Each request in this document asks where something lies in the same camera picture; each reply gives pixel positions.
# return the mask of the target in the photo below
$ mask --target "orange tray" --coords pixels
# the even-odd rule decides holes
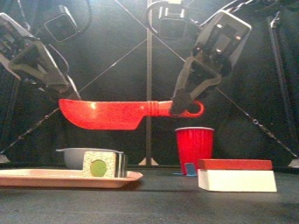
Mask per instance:
[[[15,169],[0,171],[0,186],[120,188],[141,177],[135,171],[125,178],[85,178],[75,170]]]

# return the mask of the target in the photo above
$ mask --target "red block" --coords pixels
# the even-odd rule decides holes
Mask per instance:
[[[251,170],[271,171],[272,161],[262,159],[200,159],[199,167],[203,170]]]

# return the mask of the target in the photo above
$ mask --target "red plastic cup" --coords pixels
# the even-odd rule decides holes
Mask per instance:
[[[192,163],[199,169],[199,160],[211,158],[214,129],[186,127],[175,130],[182,165],[182,174],[187,174],[186,164]]]

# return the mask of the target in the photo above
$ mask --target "black table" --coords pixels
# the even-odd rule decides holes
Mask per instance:
[[[0,223],[299,223],[299,175],[275,173],[278,192],[207,192],[178,169],[133,169],[120,189],[0,189]]]

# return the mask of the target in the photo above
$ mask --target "dark backdrop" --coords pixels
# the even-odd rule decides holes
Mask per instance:
[[[29,19],[39,3],[37,14]],[[75,17],[79,28],[88,22],[85,1],[23,1],[28,20],[39,21],[43,11],[55,4],[64,4]],[[230,1],[186,1],[191,16],[200,23]],[[145,0],[91,1],[92,24],[84,35],[68,42],[55,44],[69,62],[69,76],[75,80],[83,100],[88,101],[145,101],[147,89],[147,45]],[[9,13],[17,18],[16,10]],[[298,124],[298,11],[284,13],[284,66],[287,87],[292,101],[292,115]],[[263,123],[295,152],[296,142],[291,138],[280,93],[280,83],[271,48],[267,21],[252,22],[252,32],[238,65],[219,84],[219,89],[234,102]],[[163,42],[184,59],[192,49],[194,38]],[[183,61],[162,41],[154,38],[152,99],[170,100]],[[174,130],[186,126],[206,126],[215,129],[215,158],[268,158],[275,165],[287,165],[291,157],[244,116],[239,108],[218,90],[211,90],[200,100],[207,112],[198,119],[152,119],[152,156],[160,165],[178,165],[178,150]],[[35,86],[20,84],[13,108],[9,137],[3,147],[23,134],[44,115],[57,108],[44,92]],[[75,127],[56,112],[24,140],[7,150],[13,161],[33,161],[45,164],[61,162],[55,149],[67,147],[97,147],[124,151],[129,164],[137,164],[145,157],[145,119],[133,131],[84,130]]]

